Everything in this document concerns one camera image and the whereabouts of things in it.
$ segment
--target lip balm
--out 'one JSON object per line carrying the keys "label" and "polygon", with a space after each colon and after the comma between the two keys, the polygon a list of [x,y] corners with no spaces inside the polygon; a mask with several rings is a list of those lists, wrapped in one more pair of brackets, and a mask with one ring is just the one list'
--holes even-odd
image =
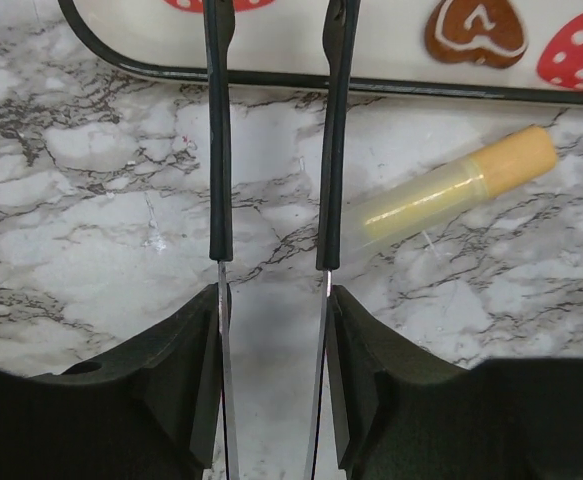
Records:
{"label": "lip balm", "polygon": [[342,212],[342,254],[374,255],[555,167],[557,152],[541,127],[528,127],[497,143],[416,177]]}

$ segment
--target white icing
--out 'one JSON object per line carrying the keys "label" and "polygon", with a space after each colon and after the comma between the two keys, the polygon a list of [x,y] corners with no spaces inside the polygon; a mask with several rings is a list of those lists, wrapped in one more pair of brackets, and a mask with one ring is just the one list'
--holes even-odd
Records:
{"label": "white icing", "polygon": [[[442,4],[442,7],[440,8],[440,14],[438,15],[438,21],[435,24],[435,39],[440,42],[442,45],[446,46],[447,48],[450,48],[451,50],[455,50],[456,52],[465,52],[468,50],[475,50],[478,48],[484,48],[486,50],[489,50],[493,53],[495,53],[496,55],[499,55],[501,57],[506,57],[506,58],[514,58],[517,57],[518,55],[522,55],[525,50],[527,49],[527,35],[526,32],[524,31],[524,27],[522,28],[522,45],[519,48],[516,48],[515,50],[509,50],[506,48],[501,47],[500,45],[498,45],[497,43],[495,43],[493,40],[491,40],[491,37],[487,36],[487,35],[476,35],[475,37],[473,37],[473,39],[469,42],[469,43],[456,43],[453,42],[451,40],[449,40],[448,38],[446,38],[444,36],[444,32],[443,32],[443,26],[444,26],[444,21],[446,20],[447,17],[447,13],[449,12],[449,8],[451,7],[451,4],[454,2],[455,0],[445,0],[445,2]],[[483,9],[486,8],[484,7],[484,5],[480,4],[478,6],[478,8],[482,7]]]}
{"label": "white icing", "polygon": [[475,22],[476,18],[480,19],[482,25],[484,25],[484,28],[486,28],[487,30],[491,31],[495,28],[495,23],[492,22],[491,19],[489,19],[487,9],[484,7],[484,5],[480,4],[476,7],[473,13],[471,13],[471,15],[469,15],[467,19],[464,21],[464,29],[471,30],[471,27],[473,27],[473,22]]}
{"label": "white icing", "polygon": [[176,0],[178,7],[189,8],[191,7],[191,0]]}
{"label": "white icing", "polygon": [[583,45],[583,30],[578,30],[571,36],[571,42],[574,45]]}
{"label": "white icing", "polygon": [[583,80],[583,68],[575,72],[575,77],[579,78],[580,80]]}

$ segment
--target marble surface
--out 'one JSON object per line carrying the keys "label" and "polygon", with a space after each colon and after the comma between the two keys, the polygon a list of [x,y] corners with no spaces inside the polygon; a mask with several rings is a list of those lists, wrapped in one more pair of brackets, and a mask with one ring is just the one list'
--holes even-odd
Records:
{"label": "marble surface", "polygon": [[[300,478],[324,98],[242,88],[232,100],[242,478]],[[214,281],[207,109],[204,88],[104,65],[57,11],[0,25],[0,368],[62,371]],[[349,202],[530,124],[560,151],[553,172],[334,275],[381,321],[462,366],[583,356],[583,109],[351,99]],[[326,410],[318,478],[342,479]],[[209,479],[222,477],[220,446],[217,459]]]}

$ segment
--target gingerbread heart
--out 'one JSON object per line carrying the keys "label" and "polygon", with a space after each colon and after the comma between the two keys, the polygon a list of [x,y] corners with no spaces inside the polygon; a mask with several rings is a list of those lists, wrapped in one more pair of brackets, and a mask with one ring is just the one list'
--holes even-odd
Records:
{"label": "gingerbread heart", "polygon": [[442,0],[429,17],[424,41],[440,62],[493,68],[515,65],[528,46],[522,21],[508,0]]}
{"label": "gingerbread heart", "polygon": [[[202,0],[164,0],[172,7],[178,10],[184,10],[191,13],[202,13]],[[274,0],[233,0],[233,6],[236,12],[243,12],[245,10],[253,10],[260,7],[265,7]]]}

